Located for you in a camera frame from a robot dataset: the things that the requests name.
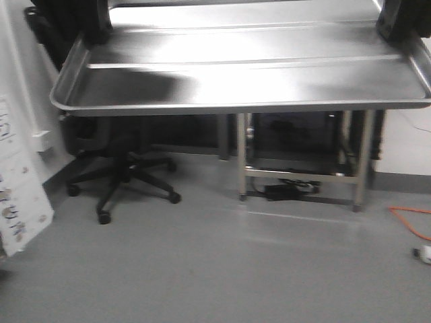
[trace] stainless steel table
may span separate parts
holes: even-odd
[[[358,208],[374,111],[431,105],[428,51],[414,35],[387,44],[378,13],[377,0],[112,9],[108,43],[78,40],[51,100],[76,116],[237,114],[241,196],[247,176],[334,180],[248,166],[246,114],[366,110],[357,174],[335,179],[356,184]]]

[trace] epoxy floor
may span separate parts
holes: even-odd
[[[135,182],[98,225],[104,181],[82,185],[53,224],[0,265],[0,322],[427,322],[426,242],[389,205],[429,209],[430,196],[370,191],[363,213],[342,205],[236,194],[236,162],[177,154],[171,205]],[[408,215],[431,234],[431,217]]]

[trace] orange cable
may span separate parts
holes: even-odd
[[[397,211],[410,211],[410,212],[417,212],[417,213],[426,213],[431,214],[431,211],[429,210],[421,210],[421,209],[414,209],[411,207],[389,207],[390,212],[394,214],[411,232],[413,232],[415,235],[417,235],[419,238],[431,241],[431,237],[424,236],[423,234],[420,234],[417,232],[413,226]]]

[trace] office chair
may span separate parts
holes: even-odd
[[[80,182],[109,177],[109,187],[100,198],[96,212],[100,224],[110,223],[109,211],[104,209],[120,183],[128,183],[132,178],[160,188],[168,193],[172,204],[181,201],[181,195],[171,185],[148,174],[144,169],[166,164],[169,172],[176,171],[171,158],[143,159],[142,154],[150,150],[151,120],[148,117],[98,117],[82,118],[64,116],[61,130],[66,150],[77,157],[102,156],[112,158],[112,166],[103,167],[68,179],[69,196],[77,196]]]
[[[43,44],[55,67],[60,70],[80,31],[90,44],[104,42],[112,28],[107,0],[32,0],[36,7],[25,8],[24,17],[39,43]],[[168,193],[167,199],[177,204],[181,195],[170,185],[144,171],[145,168],[166,164],[169,172],[176,171],[170,158],[143,159],[150,150],[151,119],[148,117],[83,118],[62,114],[61,131],[66,150],[74,156],[112,158],[113,166],[100,168],[68,179],[67,193],[77,196],[80,182],[110,178],[107,191],[97,204],[100,224],[110,223],[109,211],[104,209],[122,182],[132,178],[151,184]]]

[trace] white wall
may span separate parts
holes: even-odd
[[[431,108],[388,111],[381,149],[377,172],[431,175]]]
[[[45,182],[73,158],[64,149],[58,110],[49,102],[53,77],[46,68],[46,57],[44,60],[44,52],[24,21],[23,10],[31,5],[30,0],[0,0],[0,96],[6,97],[38,177]],[[39,130],[52,132],[52,148],[44,153],[35,152],[30,143],[35,127],[27,108],[35,112]]]

